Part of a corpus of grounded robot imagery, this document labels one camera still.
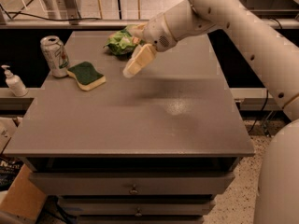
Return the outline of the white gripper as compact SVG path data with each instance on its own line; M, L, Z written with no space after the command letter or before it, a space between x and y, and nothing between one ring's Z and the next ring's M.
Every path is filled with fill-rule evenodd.
M123 75L127 78L135 76L150 64L155 59L157 51L165 52L177 44L163 13L151 18L147 23L130 24L126 30L131 36L149 43L143 46L138 45L135 48L131 59L123 69Z

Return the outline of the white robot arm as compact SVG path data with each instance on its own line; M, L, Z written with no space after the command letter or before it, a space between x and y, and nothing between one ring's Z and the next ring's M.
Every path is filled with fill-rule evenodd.
M291 122L272 139L264 153L253 224L299 224L299 48L239 0L183 0L129 34L138 46L123 74L133 77L158 52L180 40L222 29L268 89Z

